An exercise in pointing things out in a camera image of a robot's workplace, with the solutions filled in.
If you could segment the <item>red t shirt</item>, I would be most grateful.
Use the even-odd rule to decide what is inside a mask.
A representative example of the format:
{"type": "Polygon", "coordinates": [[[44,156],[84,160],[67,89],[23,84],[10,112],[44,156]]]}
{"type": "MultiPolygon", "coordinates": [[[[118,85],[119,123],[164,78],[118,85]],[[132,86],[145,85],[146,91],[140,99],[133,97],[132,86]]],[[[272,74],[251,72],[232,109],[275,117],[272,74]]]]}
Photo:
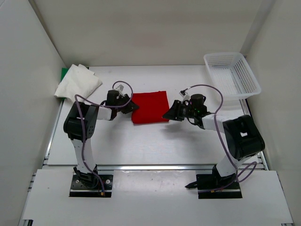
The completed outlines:
{"type": "Polygon", "coordinates": [[[169,110],[166,91],[134,93],[132,101],[139,106],[131,116],[133,124],[169,122],[162,116],[169,110]]]}

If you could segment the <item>white t shirt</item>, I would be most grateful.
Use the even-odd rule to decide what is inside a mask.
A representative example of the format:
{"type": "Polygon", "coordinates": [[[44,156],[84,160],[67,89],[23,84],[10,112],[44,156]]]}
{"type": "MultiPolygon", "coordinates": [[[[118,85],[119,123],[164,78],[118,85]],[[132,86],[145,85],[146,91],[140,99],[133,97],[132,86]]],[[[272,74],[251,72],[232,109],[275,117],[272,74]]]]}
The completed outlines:
{"type": "Polygon", "coordinates": [[[101,86],[102,83],[103,82],[95,76],[93,71],[81,64],[72,64],[62,81],[59,83],[54,96],[66,98],[71,102],[75,102],[75,95],[87,98],[101,86]]]}

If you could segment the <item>green polo t shirt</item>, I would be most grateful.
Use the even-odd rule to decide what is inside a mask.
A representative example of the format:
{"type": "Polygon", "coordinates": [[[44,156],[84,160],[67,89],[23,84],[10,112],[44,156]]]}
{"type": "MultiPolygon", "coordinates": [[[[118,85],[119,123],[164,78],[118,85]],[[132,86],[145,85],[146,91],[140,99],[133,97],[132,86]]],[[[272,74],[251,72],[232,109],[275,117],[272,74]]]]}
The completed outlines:
{"type": "Polygon", "coordinates": [[[60,81],[62,81],[64,79],[64,77],[67,74],[68,70],[69,70],[68,68],[62,68],[61,69],[61,79],[60,79],[60,81]]]}

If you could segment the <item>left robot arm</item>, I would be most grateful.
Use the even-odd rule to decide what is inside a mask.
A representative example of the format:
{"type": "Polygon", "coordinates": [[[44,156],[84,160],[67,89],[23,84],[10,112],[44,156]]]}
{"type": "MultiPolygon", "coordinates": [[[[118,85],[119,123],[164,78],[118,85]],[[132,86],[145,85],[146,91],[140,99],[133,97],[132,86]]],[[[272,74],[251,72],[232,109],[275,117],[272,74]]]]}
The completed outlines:
{"type": "Polygon", "coordinates": [[[139,109],[132,98],[122,91],[122,85],[109,90],[106,100],[99,105],[75,101],[63,124],[63,130],[71,140],[76,153],[77,166],[74,167],[74,172],[87,188],[94,188],[101,183],[91,147],[96,121],[112,121],[119,112],[128,114],[139,109]]]}

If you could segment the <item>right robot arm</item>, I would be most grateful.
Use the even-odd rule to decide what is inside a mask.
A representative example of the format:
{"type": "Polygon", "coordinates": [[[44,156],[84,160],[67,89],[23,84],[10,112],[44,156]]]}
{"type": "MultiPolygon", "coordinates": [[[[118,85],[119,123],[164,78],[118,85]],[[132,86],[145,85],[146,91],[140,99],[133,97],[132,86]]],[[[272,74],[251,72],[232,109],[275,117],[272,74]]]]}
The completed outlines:
{"type": "Polygon", "coordinates": [[[226,156],[213,167],[210,182],[216,188],[222,188],[238,177],[238,168],[262,151],[265,143],[251,116],[242,115],[235,119],[219,117],[207,110],[205,100],[202,94],[194,94],[182,101],[175,100],[162,118],[193,120],[190,124],[217,132],[226,156]]]}

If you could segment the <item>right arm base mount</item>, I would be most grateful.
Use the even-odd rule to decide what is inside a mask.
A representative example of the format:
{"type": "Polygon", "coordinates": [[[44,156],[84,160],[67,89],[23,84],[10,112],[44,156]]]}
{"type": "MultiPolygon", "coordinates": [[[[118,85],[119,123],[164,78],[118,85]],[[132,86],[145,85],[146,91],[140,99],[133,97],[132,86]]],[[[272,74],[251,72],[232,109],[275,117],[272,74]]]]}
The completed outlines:
{"type": "Polygon", "coordinates": [[[196,181],[187,184],[185,188],[197,189],[199,199],[243,198],[236,173],[221,177],[215,165],[211,174],[197,174],[196,181]]]}

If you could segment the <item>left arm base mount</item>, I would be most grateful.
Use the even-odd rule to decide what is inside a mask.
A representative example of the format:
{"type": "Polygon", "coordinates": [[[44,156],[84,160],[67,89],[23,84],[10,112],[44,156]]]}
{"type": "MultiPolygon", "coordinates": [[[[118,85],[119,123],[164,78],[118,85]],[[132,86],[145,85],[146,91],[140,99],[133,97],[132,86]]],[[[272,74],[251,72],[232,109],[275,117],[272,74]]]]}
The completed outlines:
{"type": "Polygon", "coordinates": [[[113,187],[113,174],[99,174],[99,178],[91,173],[82,173],[73,168],[73,176],[70,186],[70,197],[94,197],[111,198],[113,187]]]}

